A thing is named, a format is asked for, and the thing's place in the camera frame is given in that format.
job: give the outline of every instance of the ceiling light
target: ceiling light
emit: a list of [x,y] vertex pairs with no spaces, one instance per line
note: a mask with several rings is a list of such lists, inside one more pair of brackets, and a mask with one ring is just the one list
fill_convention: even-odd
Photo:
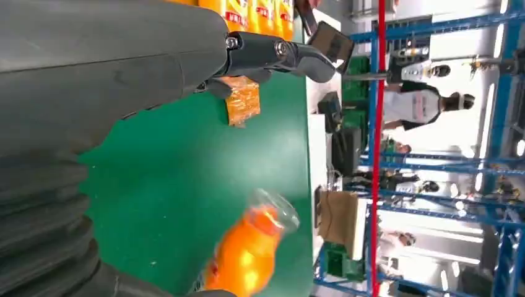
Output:
[[507,11],[508,0],[501,0],[500,13],[504,14]]
[[521,139],[516,144],[516,154],[521,157],[523,156],[524,152],[525,152],[525,140]]
[[457,210],[464,210],[465,209],[465,204],[461,201],[457,201],[456,202],[456,209]]
[[459,189],[457,184],[450,185],[450,197],[455,198],[459,195]]
[[452,262],[452,273],[454,273],[455,277],[459,276],[459,263]]
[[446,279],[446,271],[441,271],[441,287],[443,291],[448,291],[448,280]]
[[500,24],[496,31],[496,42],[494,42],[494,58],[498,58],[501,54],[501,44],[503,43],[503,32],[505,31],[505,25]]
[[483,123],[483,133],[481,135],[481,145],[479,150],[479,157],[481,159],[485,158],[487,154],[487,146],[488,146],[488,133],[490,132],[490,120],[492,119],[492,105],[494,104],[494,94],[495,94],[495,86],[494,84],[490,84],[488,86],[488,92],[487,92],[487,109],[485,112],[485,121]]
[[476,191],[481,190],[482,183],[483,183],[483,173],[478,173],[476,175],[476,182],[474,184]]

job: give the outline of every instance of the blue shelving rack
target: blue shelving rack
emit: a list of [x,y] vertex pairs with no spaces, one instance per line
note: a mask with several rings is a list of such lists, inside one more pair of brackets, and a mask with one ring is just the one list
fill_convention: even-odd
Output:
[[[471,30],[477,28],[484,28],[496,26],[506,23],[509,26],[520,25],[525,21],[525,10],[521,1],[511,2],[509,9],[504,14],[481,15],[478,17],[469,17],[465,19],[450,20],[446,22],[435,22],[425,25],[413,25],[410,27],[391,28],[386,30],[386,39],[395,40],[400,38],[407,38],[416,35],[431,35],[448,32],[456,32],[462,30]],[[357,43],[371,43],[371,71],[378,72],[378,32],[367,32],[351,35]],[[369,117],[371,119],[368,132],[368,144],[370,148],[374,147],[374,131],[376,129],[373,119],[376,118],[376,104],[377,104],[378,82],[372,81],[370,84],[370,110]],[[495,154],[489,154],[491,158],[466,158],[462,156],[451,155],[426,155],[426,154],[408,154],[401,155],[396,153],[384,153],[381,157],[406,157],[411,159],[431,159],[431,160],[446,160],[449,163],[445,165],[423,165],[423,164],[406,164],[406,163],[382,163],[381,167],[384,169],[412,169],[412,170],[437,170],[447,171],[452,173],[466,173],[476,174],[483,173],[489,176],[512,176],[514,178],[524,179],[525,171],[516,170],[519,168],[524,160],[497,158]],[[361,164],[371,166],[373,161],[373,152],[370,150],[368,156],[363,156]],[[363,196],[369,196],[370,193],[363,193]],[[381,190],[380,195],[407,195],[403,192]],[[520,219],[520,213],[525,212],[525,204],[507,204],[495,199],[489,199],[484,196],[477,197],[473,200],[458,199],[445,196],[434,196],[426,194],[411,194],[418,199],[429,200],[445,207],[455,208],[455,203],[461,201],[466,205],[463,213],[441,213],[427,210],[408,209],[394,205],[381,204],[378,206],[379,210],[388,212],[411,213],[417,215],[424,215],[436,218],[447,218],[451,220],[459,220],[463,222],[482,223],[494,226],[497,235],[500,238],[500,245],[498,249],[498,259],[493,276],[492,296],[496,297],[514,297],[518,294],[518,286],[521,282],[521,272],[525,261],[525,223]],[[329,282],[325,280],[326,272],[324,271],[324,247],[319,253],[319,258],[315,265],[314,283],[319,286],[326,286],[335,290],[344,291],[356,296],[372,296],[371,293],[371,266],[375,265],[371,262],[370,249],[375,248],[370,246],[370,241],[366,243],[367,250],[367,291],[360,291],[345,286],[348,281],[341,280],[336,282]],[[470,296],[465,293],[456,291],[446,291],[441,288],[435,288],[421,283],[414,283],[400,278],[387,277],[385,275],[378,275],[380,280],[390,280],[397,283],[409,285],[418,288],[421,291],[434,292],[442,296]]]

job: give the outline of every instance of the orange bottle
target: orange bottle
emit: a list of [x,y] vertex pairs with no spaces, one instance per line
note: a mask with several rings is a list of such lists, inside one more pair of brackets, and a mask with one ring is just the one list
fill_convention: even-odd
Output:
[[186,4],[186,5],[195,5],[197,6],[199,4],[198,0],[166,0],[168,2],[174,2],[174,3],[180,3],[180,4]]
[[293,35],[293,0],[275,0],[275,31],[278,37],[291,41]]
[[199,6],[220,14],[230,32],[248,29],[248,0],[199,0]]
[[251,33],[273,35],[275,0],[249,0],[248,31]]
[[281,196],[257,190],[254,203],[231,227],[203,271],[201,290],[226,290],[250,297],[268,284],[274,273],[277,246],[286,232],[295,231],[295,209]]

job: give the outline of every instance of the orange package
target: orange package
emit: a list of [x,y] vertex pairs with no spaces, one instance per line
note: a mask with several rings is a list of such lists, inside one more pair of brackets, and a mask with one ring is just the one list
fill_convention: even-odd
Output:
[[230,126],[242,126],[244,121],[261,113],[259,84],[244,76],[224,77],[223,81],[232,88],[232,95],[226,99]]
[[[198,0],[199,6],[219,13],[231,32],[248,30],[248,0]],[[233,93],[226,99],[228,123],[241,126],[248,118],[261,113],[259,85],[246,77],[225,77]]]

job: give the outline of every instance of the blue metal shelf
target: blue metal shelf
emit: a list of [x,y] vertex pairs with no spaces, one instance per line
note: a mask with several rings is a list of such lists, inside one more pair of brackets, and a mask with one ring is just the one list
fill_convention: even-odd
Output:
[[[509,11],[523,11],[524,3],[522,0],[509,1]],[[521,22],[509,23],[505,28],[503,40],[503,48],[501,50],[501,57],[508,59],[513,57],[514,51],[518,48],[520,39],[520,31],[522,29]],[[500,76],[497,83],[497,96],[495,97],[493,118],[491,124],[491,133],[489,138],[489,145],[487,149],[488,157],[499,157],[502,153],[501,147],[505,145],[503,142],[503,134],[507,127],[507,109],[510,98],[513,94],[510,93],[514,78],[508,75]],[[493,176],[488,176],[483,185],[483,192],[488,193],[494,190],[496,179]]]
[[[478,17],[469,17],[465,19],[450,20],[446,22],[435,22],[432,24],[420,24],[401,28],[389,28],[386,30],[386,39],[400,39],[419,35],[431,35],[448,32],[456,32],[461,30],[471,30],[477,28],[484,28],[489,26],[495,26],[498,24],[508,23],[507,27],[517,28],[521,26],[521,22],[525,21],[525,9],[523,9],[522,1],[511,1],[510,8],[505,14],[492,14],[482,15]],[[376,32],[359,33],[350,36],[351,39],[357,43],[371,42],[371,71],[378,72],[378,55],[382,54],[378,52],[378,34]],[[516,38],[511,38],[507,41],[508,44],[514,46],[517,45]],[[508,49],[508,44],[503,51],[503,56],[508,57],[511,51]],[[509,84],[498,86],[498,94],[501,88],[510,88]],[[369,105],[369,141],[368,145],[370,148],[374,147],[374,131],[378,127],[375,127],[376,118],[376,103],[377,103],[377,89],[378,83],[371,82],[370,84],[370,105]],[[503,108],[507,106],[503,100],[497,100],[496,106]],[[499,126],[494,127],[493,134],[500,136],[502,134],[502,127],[505,125],[505,115],[502,112],[496,113],[494,121]],[[483,173],[492,176],[505,175],[511,179],[522,180],[525,177],[525,171],[516,170],[515,165],[523,164],[524,160],[514,160],[509,158],[500,158],[499,146],[501,145],[501,139],[491,137],[491,149],[489,151],[489,158],[466,158],[463,156],[453,155],[427,155],[427,154],[396,154],[396,153],[384,153],[384,157],[401,157],[410,158],[411,161],[414,159],[430,159],[430,160],[443,160],[449,161],[443,165],[425,165],[425,164],[406,164],[406,163],[382,163],[383,169],[412,169],[412,170],[435,170],[435,171],[447,171],[451,173],[464,173],[464,174],[477,174]],[[372,149],[367,153],[367,157],[361,158],[361,165],[371,166],[373,161]],[[357,190],[355,188],[346,188],[346,190]],[[496,297],[514,297],[518,293],[518,285],[521,283],[521,272],[523,270],[523,264],[525,262],[525,223],[520,220],[520,212],[525,210],[525,204],[506,204],[501,201],[480,197],[476,200],[469,199],[457,199],[446,196],[434,196],[428,194],[408,194],[396,191],[381,190],[382,196],[408,196],[416,197],[417,199],[428,200],[445,207],[455,208],[455,203],[463,202],[466,206],[464,212],[433,212],[428,210],[419,209],[408,209],[405,207],[399,207],[394,205],[388,205],[386,201],[378,206],[378,209],[388,212],[398,212],[413,215],[424,215],[428,217],[444,218],[450,220],[457,220],[462,222],[473,222],[481,223],[486,225],[492,225],[500,236],[500,248],[498,250],[497,268],[495,270],[493,279],[492,295]],[[368,197],[370,194],[364,192],[363,195]],[[368,226],[370,226],[370,219],[367,220]],[[314,282],[317,285],[327,286],[336,290],[341,290],[346,293],[350,293],[356,296],[371,296],[371,267],[375,263],[371,263],[370,250],[376,247],[370,246],[370,228],[367,233],[367,243],[365,244],[365,250],[367,251],[366,256],[366,267],[367,272],[367,288],[368,291],[360,291],[353,288],[344,286],[347,281],[341,280],[336,282],[326,282],[324,276],[326,274],[323,271],[324,267],[324,249],[321,249],[319,259],[316,263],[318,271]],[[386,277],[379,275],[382,280],[390,280],[397,283],[418,288],[426,292],[434,292],[442,295],[468,297],[462,292],[454,292],[450,290],[441,290],[440,288],[434,288],[421,283],[414,283],[408,280],[400,278]]]
[[[401,28],[390,28],[386,30],[386,39],[401,39],[417,35],[442,34],[464,30],[490,27],[507,22],[520,22],[525,20],[525,12],[514,11],[506,14],[490,14],[478,17],[468,17],[458,20],[447,20],[432,24],[413,25]],[[357,43],[368,43],[377,40],[375,31],[352,34],[350,38]]]

